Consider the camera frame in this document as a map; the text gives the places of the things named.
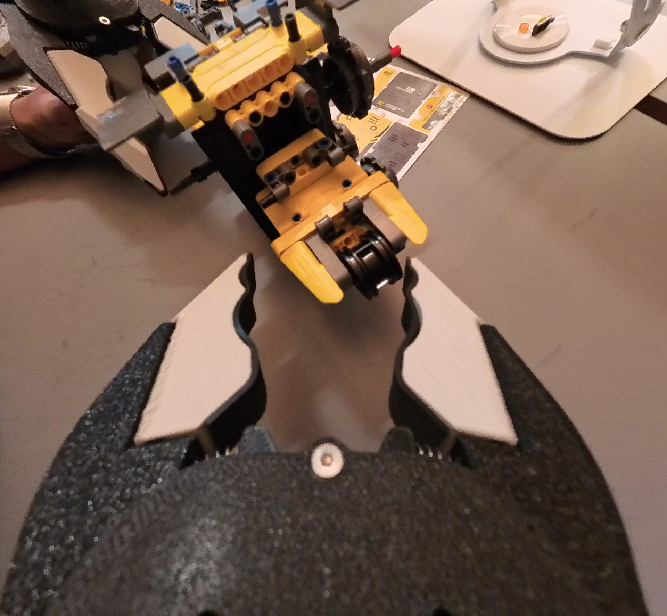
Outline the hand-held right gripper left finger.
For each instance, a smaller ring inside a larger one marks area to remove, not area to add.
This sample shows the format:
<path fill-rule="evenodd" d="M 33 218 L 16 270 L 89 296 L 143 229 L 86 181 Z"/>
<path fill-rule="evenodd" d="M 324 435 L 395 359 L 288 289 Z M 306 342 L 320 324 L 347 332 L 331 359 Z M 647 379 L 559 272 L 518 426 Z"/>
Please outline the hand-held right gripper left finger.
<path fill-rule="evenodd" d="M 255 289 L 254 258 L 243 254 L 171 321 L 135 445 L 194 438 L 204 454 L 226 454 L 262 418 Z"/>

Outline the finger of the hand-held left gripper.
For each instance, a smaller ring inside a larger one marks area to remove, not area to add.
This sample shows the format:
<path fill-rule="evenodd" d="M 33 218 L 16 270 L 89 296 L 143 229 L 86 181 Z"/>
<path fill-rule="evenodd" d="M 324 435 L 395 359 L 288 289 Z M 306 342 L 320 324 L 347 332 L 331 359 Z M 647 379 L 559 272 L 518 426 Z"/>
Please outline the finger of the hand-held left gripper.
<path fill-rule="evenodd" d="M 155 20 L 144 18 L 146 37 L 154 46 L 155 52 L 165 52 L 189 44 L 199 52 L 209 45 L 206 35 L 191 22 L 179 17 L 176 22 L 166 17 Z"/>
<path fill-rule="evenodd" d="M 76 115 L 88 133 L 98 137 L 97 118 L 121 98 L 145 87 L 142 71 L 132 50 L 90 58 L 73 50 L 51 50 L 48 57 L 76 105 Z M 131 138 L 112 155 L 137 177 L 166 195 L 166 188 L 148 147 Z"/>

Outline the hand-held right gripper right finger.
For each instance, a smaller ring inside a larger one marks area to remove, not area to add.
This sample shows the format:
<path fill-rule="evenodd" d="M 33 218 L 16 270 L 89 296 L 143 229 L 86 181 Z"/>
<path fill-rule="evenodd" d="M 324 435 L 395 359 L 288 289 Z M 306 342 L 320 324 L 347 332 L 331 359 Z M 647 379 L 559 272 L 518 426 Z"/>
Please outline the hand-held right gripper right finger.
<path fill-rule="evenodd" d="M 482 324 L 417 258 L 404 275 L 405 337 L 394 363 L 389 411 L 420 454 L 456 454 L 463 438 L 517 447 Z"/>

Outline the yellow black brick vehicle model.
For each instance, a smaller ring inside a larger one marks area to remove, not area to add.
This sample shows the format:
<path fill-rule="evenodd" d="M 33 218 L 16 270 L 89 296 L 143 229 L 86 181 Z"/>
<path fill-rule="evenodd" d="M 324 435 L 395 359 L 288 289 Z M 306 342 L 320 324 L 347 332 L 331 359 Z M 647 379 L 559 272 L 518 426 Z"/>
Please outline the yellow black brick vehicle model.
<path fill-rule="evenodd" d="M 146 66 L 151 126 L 190 130 L 208 163 L 172 192 L 218 171 L 279 260 L 322 303 L 349 287 L 372 299 L 403 277 L 397 255 L 421 244 L 426 224 L 375 156 L 357 160 L 356 139 L 331 117 L 361 119 L 376 73 L 401 50 L 369 59 L 339 33 L 323 0 L 258 0 L 234 27 L 195 51 L 165 53 Z"/>

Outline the person's left forearm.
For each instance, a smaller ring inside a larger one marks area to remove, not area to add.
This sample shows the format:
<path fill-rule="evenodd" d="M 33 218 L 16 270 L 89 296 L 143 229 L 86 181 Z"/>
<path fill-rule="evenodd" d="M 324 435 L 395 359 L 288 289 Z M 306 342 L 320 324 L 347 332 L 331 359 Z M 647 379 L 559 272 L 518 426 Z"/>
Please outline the person's left forearm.
<path fill-rule="evenodd" d="M 53 156 L 24 154 L 9 147 L 1 147 L 1 176 L 34 163 L 53 160 Z"/>

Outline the person's left hand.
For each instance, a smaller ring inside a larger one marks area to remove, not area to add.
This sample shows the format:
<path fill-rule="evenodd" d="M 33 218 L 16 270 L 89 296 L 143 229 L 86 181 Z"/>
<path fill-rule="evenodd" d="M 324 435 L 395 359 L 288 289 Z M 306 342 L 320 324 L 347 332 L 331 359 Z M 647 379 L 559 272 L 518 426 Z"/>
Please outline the person's left hand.
<path fill-rule="evenodd" d="M 76 113 L 43 87 L 14 99 L 11 116 L 16 128 L 40 146 L 65 150 L 97 142 Z"/>

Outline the silver wristband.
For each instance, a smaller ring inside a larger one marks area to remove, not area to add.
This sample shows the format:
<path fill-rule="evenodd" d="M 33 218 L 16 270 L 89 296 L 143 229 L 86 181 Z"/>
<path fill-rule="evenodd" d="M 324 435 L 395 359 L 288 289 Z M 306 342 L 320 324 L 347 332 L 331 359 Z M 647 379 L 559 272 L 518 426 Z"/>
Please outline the silver wristband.
<path fill-rule="evenodd" d="M 33 87 L 20 87 L 16 92 L 1 93 L 1 141 L 11 149 L 30 159 L 53 159 L 60 156 L 59 151 L 38 145 L 37 142 L 26 137 L 13 120 L 12 104 L 23 96 L 34 92 Z"/>

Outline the yellow grey sticker sheet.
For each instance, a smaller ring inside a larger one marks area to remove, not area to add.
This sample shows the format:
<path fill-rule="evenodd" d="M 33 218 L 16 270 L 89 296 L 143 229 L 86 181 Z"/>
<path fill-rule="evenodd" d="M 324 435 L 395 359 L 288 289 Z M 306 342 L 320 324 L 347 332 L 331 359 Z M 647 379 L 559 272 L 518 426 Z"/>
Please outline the yellow grey sticker sheet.
<path fill-rule="evenodd" d="M 331 107 L 334 121 L 354 135 L 360 161 L 388 162 L 401 180 L 468 98 L 468 93 L 393 64 L 374 77 L 375 96 L 363 119 Z"/>

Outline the white metal stand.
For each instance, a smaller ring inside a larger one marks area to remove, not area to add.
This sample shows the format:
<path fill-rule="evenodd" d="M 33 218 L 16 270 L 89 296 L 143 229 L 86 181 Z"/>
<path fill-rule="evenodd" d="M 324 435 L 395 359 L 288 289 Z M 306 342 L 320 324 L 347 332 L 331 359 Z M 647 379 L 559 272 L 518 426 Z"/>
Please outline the white metal stand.
<path fill-rule="evenodd" d="M 566 56 L 610 59 L 638 42 L 662 12 L 664 0 L 632 0 L 626 20 L 615 30 L 622 3 L 614 0 L 492 0 L 495 11 L 482 24 L 479 40 L 497 59 L 512 64 L 545 64 Z M 538 36 L 543 16 L 554 22 Z M 518 34 L 522 21 L 529 33 Z"/>

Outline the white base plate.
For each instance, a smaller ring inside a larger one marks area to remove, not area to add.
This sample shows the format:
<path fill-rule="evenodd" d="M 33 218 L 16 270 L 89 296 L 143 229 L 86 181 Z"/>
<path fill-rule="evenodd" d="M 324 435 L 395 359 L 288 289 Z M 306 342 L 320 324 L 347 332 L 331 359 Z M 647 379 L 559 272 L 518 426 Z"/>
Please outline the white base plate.
<path fill-rule="evenodd" d="M 564 15 L 556 48 L 511 52 L 493 36 L 504 14 L 520 9 Z M 636 44 L 609 58 L 629 5 L 615 0 L 433 0 L 389 35 L 402 55 L 491 104 L 561 138 L 609 130 L 666 79 L 666 16 Z"/>

